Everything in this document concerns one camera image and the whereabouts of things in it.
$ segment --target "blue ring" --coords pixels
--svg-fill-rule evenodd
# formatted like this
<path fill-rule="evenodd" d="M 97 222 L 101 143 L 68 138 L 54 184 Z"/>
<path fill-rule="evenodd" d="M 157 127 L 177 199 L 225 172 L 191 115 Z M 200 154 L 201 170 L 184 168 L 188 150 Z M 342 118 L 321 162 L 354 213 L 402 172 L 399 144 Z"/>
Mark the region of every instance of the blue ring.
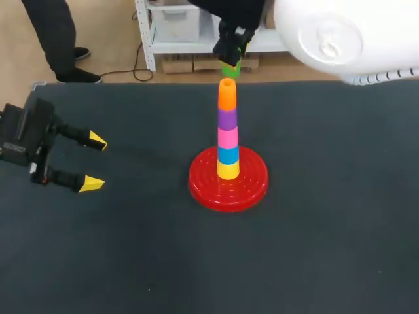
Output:
<path fill-rule="evenodd" d="M 225 165 L 232 165 L 238 161 L 238 146 L 232 149 L 218 147 L 218 160 Z"/>

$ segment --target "person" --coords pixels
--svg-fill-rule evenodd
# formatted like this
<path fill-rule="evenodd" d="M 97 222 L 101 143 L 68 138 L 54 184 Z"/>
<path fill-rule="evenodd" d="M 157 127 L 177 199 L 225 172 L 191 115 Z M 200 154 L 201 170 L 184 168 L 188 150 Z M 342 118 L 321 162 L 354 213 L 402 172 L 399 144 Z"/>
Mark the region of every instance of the person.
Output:
<path fill-rule="evenodd" d="M 99 83 L 99 75 L 75 66 L 90 51 L 76 47 L 76 29 L 65 0 L 22 0 L 38 36 L 45 58 L 62 83 Z"/>

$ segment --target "white shelf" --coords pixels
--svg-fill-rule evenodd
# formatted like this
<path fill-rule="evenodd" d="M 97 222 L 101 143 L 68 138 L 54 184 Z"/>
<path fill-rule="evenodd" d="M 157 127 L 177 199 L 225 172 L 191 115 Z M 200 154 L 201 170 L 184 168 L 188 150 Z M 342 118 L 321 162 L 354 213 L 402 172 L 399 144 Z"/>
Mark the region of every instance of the white shelf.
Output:
<path fill-rule="evenodd" d="M 136 0 L 137 16 L 143 43 L 147 69 L 156 71 L 155 54 L 211 54 L 218 38 L 215 38 L 212 17 L 201 15 L 200 38 L 194 43 L 165 42 L 159 39 L 154 23 L 150 26 L 146 0 Z M 256 32 L 247 52 L 287 51 L 275 29 L 260 29 Z"/>
<path fill-rule="evenodd" d="M 156 30 L 151 51 L 155 54 L 209 54 L 217 42 L 213 33 L 212 21 L 203 19 L 200 27 L 200 39 L 197 42 L 164 42 L 158 38 Z M 260 29 L 256 32 L 247 52 L 287 51 L 275 29 Z"/>

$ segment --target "black pants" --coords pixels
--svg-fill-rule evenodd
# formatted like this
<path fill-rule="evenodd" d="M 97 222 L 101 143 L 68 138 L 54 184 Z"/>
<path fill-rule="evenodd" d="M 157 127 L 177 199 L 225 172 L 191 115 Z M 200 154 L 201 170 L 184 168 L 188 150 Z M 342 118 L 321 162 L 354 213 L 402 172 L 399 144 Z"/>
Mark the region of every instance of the black pants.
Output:
<path fill-rule="evenodd" d="M 75 66 L 76 29 L 65 0 L 22 0 L 51 69 L 66 74 Z"/>

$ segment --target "black shoe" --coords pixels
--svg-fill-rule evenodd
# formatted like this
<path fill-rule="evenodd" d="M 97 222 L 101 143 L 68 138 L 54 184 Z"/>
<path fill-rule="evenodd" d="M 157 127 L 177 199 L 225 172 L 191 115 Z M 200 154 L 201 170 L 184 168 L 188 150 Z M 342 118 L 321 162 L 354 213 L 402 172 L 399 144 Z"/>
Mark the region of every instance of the black shoe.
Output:
<path fill-rule="evenodd" d="M 90 56 L 89 49 L 85 47 L 76 47 L 74 48 L 74 58 L 76 60 L 82 60 Z"/>
<path fill-rule="evenodd" d="M 100 83 L 102 78 L 99 75 L 74 68 L 67 74 L 55 74 L 59 83 Z"/>

